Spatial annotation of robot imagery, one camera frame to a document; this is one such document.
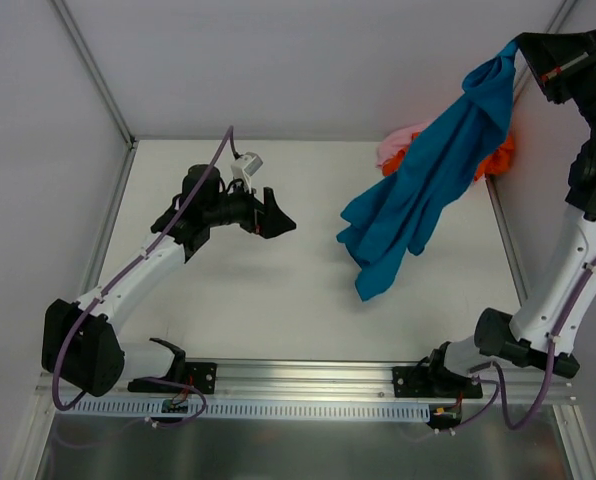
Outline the aluminium corner post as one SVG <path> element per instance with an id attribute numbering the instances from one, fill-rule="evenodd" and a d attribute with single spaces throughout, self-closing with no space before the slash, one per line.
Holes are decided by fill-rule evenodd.
<path id="1" fill-rule="evenodd" d="M 546 34 L 557 34 L 568 21 L 569 16 L 577 7 L 578 0 L 561 0 L 551 15 L 544 32 Z"/>
<path id="2" fill-rule="evenodd" d="M 131 128 L 122 114 L 112 90 L 110 89 L 98 62 L 94 58 L 68 2 L 64 0 L 49 0 L 48 3 L 56 14 L 58 22 L 65 30 L 65 33 L 75 50 L 77 58 L 81 62 L 85 73 L 102 101 L 102 104 L 111 118 L 115 129 L 122 138 L 123 143 L 128 148 L 132 148 L 136 142 L 135 135 L 132 133 Z"/>

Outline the black mounting plate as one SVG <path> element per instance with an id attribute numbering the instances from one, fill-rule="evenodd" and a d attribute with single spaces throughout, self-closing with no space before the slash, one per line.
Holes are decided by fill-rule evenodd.
<path id="1" fill-rule="evenodd" d="M 183 380 L 204 395 L 215 393 L 218 365 L 213 362 L 186 362 Z"/>
<path id="2" fill-rule="evenodd" d="M 480 385 L 464 377 L 440 374 L 428 365 L 396 366 L 391 373 L 396 398 L 483 398 Z"/>

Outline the right aluminium corner post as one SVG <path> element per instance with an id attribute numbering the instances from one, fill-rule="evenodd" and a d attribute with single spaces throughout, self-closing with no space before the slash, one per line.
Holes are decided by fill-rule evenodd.
<path id="1" fill-rule="evenodd" d="M 544 32 L 546 34 L 557 34 L 568 21 L 569 16 L 577 7 L 578 0 L 561 0 L 551 15 Z"/>

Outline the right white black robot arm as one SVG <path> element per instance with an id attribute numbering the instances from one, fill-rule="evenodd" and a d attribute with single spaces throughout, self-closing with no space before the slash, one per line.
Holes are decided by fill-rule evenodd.
<path id="1" fill-rule="evenodd" d="M 487 308 L 471 337 L 432 351 L 419 374 L 438 397 L 465 393 L 497 360 L 542 371 L 541 397 L 554 376 L 571 379 L 580 368 L 575 338 L 596 296 L 596 29 L 522 33 L 517 42 L 547 100 L 574 101 L 590 137 L 570 166 L 562 230 L 542 279 L 517 313 Z"/>

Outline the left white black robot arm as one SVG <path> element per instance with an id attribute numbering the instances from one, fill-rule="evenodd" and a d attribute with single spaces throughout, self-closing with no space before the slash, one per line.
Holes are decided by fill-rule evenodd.
<path id="1" fill-rule="evenodd" d="M 139 303 L 169 274 L 185 265 L 210 239 L 212 229 L 237 225 L 264 239 L 295 229 L 274 191 L 263 197 L 238 179 L 224 184 L 206 164 L 189 168 L 179 194 L 154 222 L 135 257 L 107 283 L 78 299 L 55 300 L 46 310 L 41 366 L 94 397 L 120 381 L 133 392 L 175 391 L 193 378 L 185 351 L 151 338 L 121 343 L 118 335 Z"/>

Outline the teal blue t shirt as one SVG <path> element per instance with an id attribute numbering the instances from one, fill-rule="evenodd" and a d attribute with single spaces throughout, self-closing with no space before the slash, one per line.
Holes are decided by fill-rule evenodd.
<path id="1" fill-rule="evenodd" d="M 472 70 L 461 96 L 417 136 L 398 169 L 342 210 L 348 225 L 337 240 L 360 268 L 355 289 L 361 300 L 392 286 L 406 254 L 423 253 L 444 208 L 506 140 L 517 51 L 510 41 Z"/>

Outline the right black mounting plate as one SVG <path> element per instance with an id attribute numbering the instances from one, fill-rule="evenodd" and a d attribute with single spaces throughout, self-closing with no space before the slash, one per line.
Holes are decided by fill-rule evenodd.
<path id="1" fill-rule="evenodd" d="M 440 374 L 428 365 L 396 366 L 391 373 L 396 398 L 483 398 L 480 385 L 464 377 Z"/>

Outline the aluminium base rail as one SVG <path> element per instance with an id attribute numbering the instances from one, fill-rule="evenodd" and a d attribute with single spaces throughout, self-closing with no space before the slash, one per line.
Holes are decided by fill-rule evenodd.
<path id="1" fill-rule="evenodd" d="M 396 366 L 414 366 L 414 362 L 356 362 L 356 361 L 272 361 L 243 359 L 188 359 L 188 362 L 213 362 L 218 365 L 215 393 L 206 395 L 216 399 L 289 400 L 289 401 L 437 401 L 440 398 L 396 398 L 391 370 Z M 508 402 L 512 405 L 529 405 L 539 393 L 543 372 L 534 368 L 520 369 L 504 366 Z M 494 386 L 484 385 L 485 380 L 498 381 L 495 368 L 479 373 L 482 379 L 483 398 L 465 399 L 467 403 L 484 403 L 490 398 Z M 145 382 L 147 391 L 128 389 L 131 380 L 120 380 L 102 397 L 85 394 L 82 400 L 112 396 L 138 398 L 172 397 L 182 388 L 159 386 Z M 554 376 L 545 398 L 548 405 L 569 405 L 578 400 L 573 380 Z"/>

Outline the orange t shirt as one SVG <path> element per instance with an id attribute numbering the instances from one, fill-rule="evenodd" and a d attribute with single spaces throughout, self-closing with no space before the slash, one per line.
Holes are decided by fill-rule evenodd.
<path id="1" fill-rule="evenodd" d="M 413 135 L 412 142 L 418 135 L 419 133 Z M 399 168 L 411 144 L 402 148 L 394 157 L 390 158 L 379 168 L 383 176 L 389 176 Z M 506 140 L 491 155 L 481 161 L 474 174 L 474 181 L 477 182 L 484 176 L 499 175 L 507 172 L 512 166 L 514 152 L 514 138 L 512 134 L 508 134 Z"/>

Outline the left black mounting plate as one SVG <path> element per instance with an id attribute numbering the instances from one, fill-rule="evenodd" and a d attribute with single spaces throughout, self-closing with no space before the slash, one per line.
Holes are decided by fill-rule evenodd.
<path id="1" fill-rule="evenodd" d="M 183 380 L 204 395 L 215 393 L 218 365 L 213 362 L 186 362 Z"/>

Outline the pink t shirt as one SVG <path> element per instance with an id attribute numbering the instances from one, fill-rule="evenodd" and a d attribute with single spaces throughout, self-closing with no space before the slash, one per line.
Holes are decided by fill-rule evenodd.
<path id="1" fill-rule="evenodd" d="M 413 135 L 415 133 L 420 133 L 426 127 L 426 123 L 420 123 L 413 126 L 404 127 L 390 133 L 377 146 L 376 166 L 381 168 L 385 162 L 394 157 L 402 148 L 411 144 Z"/>

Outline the left aluminium corner post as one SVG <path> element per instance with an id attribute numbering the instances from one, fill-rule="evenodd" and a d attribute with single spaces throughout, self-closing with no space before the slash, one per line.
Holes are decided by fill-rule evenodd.
<path id="1" fill-rule="evenodd" d="M 65 33 L 75 50 L 77 58 L 81 62 L 85 73 L 102 101 L 102 104 L 111 118 L 115 129 L 122 138 L 123 143 L 128 148 L 132 148 L 136 142 L 135 135 L 132 133 L 131 128 L 122 114 L 112 90 L 110 89 L 98 62 L 94 58 L 68 2 L 64 0 L 49 0 L 48 3 L 56 14 L 58 22 L 65 30 Z"/>

